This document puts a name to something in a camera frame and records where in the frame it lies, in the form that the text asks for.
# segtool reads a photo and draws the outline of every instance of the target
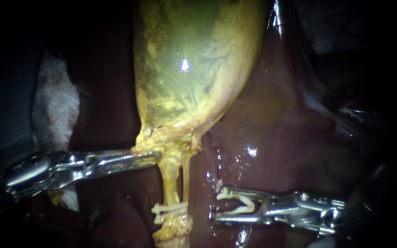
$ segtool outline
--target surgical clip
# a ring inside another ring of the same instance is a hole
[[[223,187],[217,200],[237,199],[244,206],[216,213],[214,222],[225,225],[271,225],[285,223],[292,228],[335,234],[344,218],[345,202],[311,192],[292,192],[278,196],[268,192]]]

